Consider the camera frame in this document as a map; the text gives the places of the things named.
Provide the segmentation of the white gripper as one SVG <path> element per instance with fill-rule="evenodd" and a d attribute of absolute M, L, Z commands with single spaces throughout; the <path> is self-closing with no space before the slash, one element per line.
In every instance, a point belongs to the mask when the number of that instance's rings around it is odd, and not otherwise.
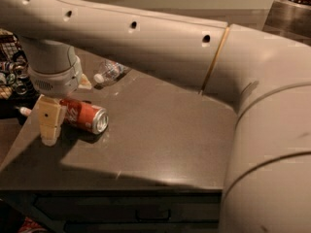
<path fill-rule="evenodd" d="M 57 98 L 66 97 L 77 88 L 92 89 L 92 84 L 83 74 L 81 60 L 72 46 L 26 37 L 19 40 L 28 60 L 30 80 L 36 90 L 46 95 L 39 98 L 37 113 L 42 143 L 52 147 L 66 113 Z"/>

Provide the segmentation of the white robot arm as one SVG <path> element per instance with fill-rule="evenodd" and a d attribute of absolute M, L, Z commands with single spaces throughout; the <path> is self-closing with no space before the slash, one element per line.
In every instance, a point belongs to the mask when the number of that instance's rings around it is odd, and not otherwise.
<path fill-rule="evenodd" d="M 311 233 L 311 47 L 222 21 L 83 0 L 0 0 L 50 97 L 74 91 L 74 49 L 230 104 L 238 115 L 220 233 Z"/>

